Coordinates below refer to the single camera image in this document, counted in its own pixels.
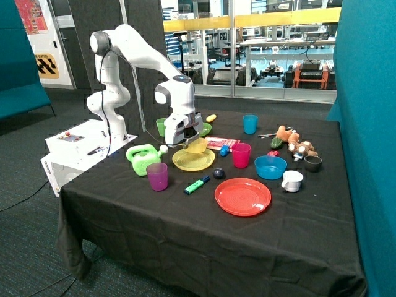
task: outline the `gray carpet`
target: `gray carpet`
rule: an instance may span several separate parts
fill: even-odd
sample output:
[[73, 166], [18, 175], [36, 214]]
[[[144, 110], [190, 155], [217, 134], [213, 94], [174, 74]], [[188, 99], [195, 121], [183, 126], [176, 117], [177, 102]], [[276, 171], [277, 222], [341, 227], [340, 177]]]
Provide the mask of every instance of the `gray carpet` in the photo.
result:
[[[48, 153], [47, 137], [96, 118], [85, 105], [88, 92], [46, 91], [57, 117], [44, 107], [0, 121], [0, 210], [28, 198], [46, 182], [40, 158]], [[198, 98], [196, 106], [310, 119], [324, 119], [331, 107], [226, 98]], [[58, 199], [49, 184], [29, 200], [0, 212], [0, 296], [30, 296], [69, 275], [54, 246], [57, 225]], [[84, 251], [87, 255], [95, 251], [93, 258], [99, 259], [87, 279], [75, 281], [65, 296], [195, 296], [115, 263], [92, 243], [84, 242]], [[61, 296], [72, 281], [68, 276], [34, 296]]]

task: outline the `blue ball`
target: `blue ball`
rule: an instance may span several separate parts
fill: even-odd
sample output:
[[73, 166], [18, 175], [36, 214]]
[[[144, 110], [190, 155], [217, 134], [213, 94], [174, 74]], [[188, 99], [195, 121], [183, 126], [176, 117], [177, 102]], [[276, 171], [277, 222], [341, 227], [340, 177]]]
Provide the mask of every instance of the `blue ball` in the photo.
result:
[[215, 168], [213, 169], [213, 177], [215, 179], [222, 179], [225, 177], [225, 172], [223, 169], [221, 168]]

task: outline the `black cable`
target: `black cable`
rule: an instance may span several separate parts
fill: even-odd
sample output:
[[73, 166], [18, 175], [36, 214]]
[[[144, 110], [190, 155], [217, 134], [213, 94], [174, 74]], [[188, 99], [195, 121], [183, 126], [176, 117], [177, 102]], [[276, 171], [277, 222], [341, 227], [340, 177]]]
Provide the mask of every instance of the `black cable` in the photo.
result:
[[[126, 62], [130, 65], [130, 67], [132, 68], [132, 76], [134, 77], [134, 80], [137, 82], [136, 73], [135, 73], [134, 70], [133, 70], [132, 64], [131, 64], [127, 59], [125, 59], [123, 56], [121, 56], [120, 54], [116, 53], [115, 51], [112, 51], [112, 50], [110, 50], [110, 51], [113, 52], [114, 54], [116, 54], [117, 56], [119, 56], [121, 59], [123, 59], [124, 61], [126, 61]], [[140, 93], [139, 85], [136, 84], [136, 86], [137, 86], [137, 89], [138, 89], [138, 91], [139, 91], [139, 93]], [[147, 132], [155, 141], [157, 141], [157, 142], [159, 142], [160, 144], [163, 144], [163, 145], [170, 146], [170, 145], [179, 145], [179, 144], [182, 144], [182, 143], [183, 143], [183, 140], [180, 140], [180, 141], [179, 141], [178, 143], [176, 143], [176, 144], [166, 144], [166, 143], [164, 143], [164, 142], [158, 140], [157, 138], [155, 138], [155, 137], [149, 132], [149, 130], [146, 129], [146, 132]]]
[[305, 52], [303, 52], [303, 53], [300, 53], [300, 54], [305, 54], [308, 61], [311, 61], [311, 60], [308, 58], [308, 50], [311, 48], [311, 46], [312, 46], [314, 43], [315, 43], [315, 41], [311, 41], [311, 44], [310, 44], [309, 46], [307, 46], [307, 50], [306, 50]]
[[66, 295], [67, 291], [69, 291], [69, 289], [72, 287], [72, 285], [74, 284], [75, 280], [77, 279], [77, 277], [75, 277], [73, 279], [73, 281], [71, 282], [71, 284], [66, 288], [66, 290], [63, 291], [63, 293], [60, 295], [60, 297], [63, 297], [64, 295]]
[[33, 294], [30, 294], [30, 295], [27, 296], [27, 297], [32, 297], [32, 296], [34, 296], [34, 295], [36, 295], [36, 294], [39, 294], [40, 292], [44, 291], [45, 289], [48, 289], [49, 287], [51, 287], [51, 286], [53, 286], [53, 285], [56, 285], [57, 283], [59, 283], [60, 281], [64, 280], [64, 279], [67, 278], [67, 277], [70, 277], [71, 275], [72, 275], [72, 274], [70, 273], [70, 274], [66, 275], [65, 277], [63, 277], [63, 278], [60, 278], [60, 279], [57, 280], [56, 282], [53, 282], [52, 284], [46, 286], [45, 288], [42, 288], [42, 289], [38, 290], [37, 292], [34, 292]]
[[[94, 255], [95, 251], [97, 250], [97, 248], [98, 248], [98, 246], [96, 246], [96, 248], [93, 250], [92, 255], [91, 255], [91, 258], [93, 258], [93, 255]], [[105, 254], [103, 254], [103, 255], [101, 255], [100, 257], [97, 257], [96, 259], [92, 260], [92, 262], [96, 262], [97, 260], [101, 259], [101, 258], [104, 257], [104, 256], [105, 256]], [[56, 285], [57, 283], [59, 283], [60, 281], [64, 280], [64, 279], [67, 278], [67, 277], [70, 277], [71, 275], [72, 275], [72, 274], [70, 273], [70, 274], [68, 274], [68, 275], [66, 275], [66, 276], [64, 276], [64, 277], [62, 277], [62, 278], [60, 278], [59, 280], [56, 280], [55, 282], [53, 282], [52, 284], [46, 286], [45, 288], [42, 288], [42, 289], [40, 289], [40, 290], [34, 292], [33, 294], [30, 294], [30, 295], [27, 296], [27, 297], [32, 297], [32, 296], [34, 296], [34, 295], [36, 295], [36, 294], [39, 294], [40, 292], [44, 291], [45, 289], [48, 289], [49, 287], [51, 287], [51, 286], [53, 286], [53, 285]], [[63, 297], [63, 296], [67, 293], [67, 291], [69, 291], [69, 289], [71, 288], [71, 286], [73, 285], [73, 283], [74, 283], [76, 280], [77, 280], [77, 277], [75, 277], [75, 278], [73, 279], [73, 281], [71, 282], [71, 284], [66, 288], [66, 290], [63, 291], [63, 293], [62, 293], [62, 295], [61, 295], [60, 297]]]
[[34, 192], [32, 195], [30, 195], [29, 197], [27, 197], [27, 198], [24, 199], [24, 200], [19, 201], [18, 203], [12, 204], [11, 206], [8, 206], [8, 207], [6, 207], [6, 208], [4, 208], [4, 209], [1, 209], [0, 212], [3, 212], [3, 211], [5, 211], [5, 210], [7, 210], [7, 209], [10, 209], [11, 207], [14, 207], [14, 206], [16, 206], [16, 205], [18, 205], [18, 204], [21, 204], [21, 203], [25, 202], [26, 200], [32, 198], [32, 197], [33, 197], [35, 194], [37, 194], [41, 189], [43, 189], [44, 186], [45, 186], [46, 184], [48, 184], [48, 183], [49, 183], [49, 181], [45, 182], [44, 185], [42, 185], [42, 186], [41, 186], [36, 192]]
[[[103, 55], [103, 58], [101, 59], [101, 63], [100, 63], [100, 71], [99, 71], [99, 82], [102, 84], [101, 82], [101, 71], [103, 69], [103, 61], [105, 60], [106, 55], [109, 53], [110, 49], [107, 50], [107, 52]], [[107, 150], [107, 154], [106, 157], [109, 155], [110, 153], [110, 147], [111, 147], [111, 130], [110, 130], [110, 123], [109, 120], [107, 118], [107, 115], [105, 113], [105, 109], [103, 108], [103, 91], [104, 91], [104, 86], [103, 84], [101, 85], [101, 111], [105, 116], [106, 122], [107, 122], [107, 129], [108, 129], [108, 134], [109, 134], [109, 149]]]

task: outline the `orange machine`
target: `orange machine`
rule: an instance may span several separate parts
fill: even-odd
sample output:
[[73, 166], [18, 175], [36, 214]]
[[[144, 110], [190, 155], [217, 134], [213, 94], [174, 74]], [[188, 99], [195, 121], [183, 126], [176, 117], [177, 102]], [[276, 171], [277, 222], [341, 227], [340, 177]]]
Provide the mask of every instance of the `orange machine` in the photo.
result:
[[294, 71], [292, 88], [314, 88], [327, 90], [329, 70], [326, 64], [319, 61], [298, 63]]

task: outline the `small red object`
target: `small red object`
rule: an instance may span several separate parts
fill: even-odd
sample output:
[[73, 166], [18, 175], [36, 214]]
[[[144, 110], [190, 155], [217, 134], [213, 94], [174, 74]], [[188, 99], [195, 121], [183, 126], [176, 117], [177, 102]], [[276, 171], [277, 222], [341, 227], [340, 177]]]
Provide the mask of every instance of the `small red object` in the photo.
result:
[[267, 155], [268, 156], [276, 156], [277, 157], [277, 156], [279, 156], [279, 152], [277, 150], [272, 150]]

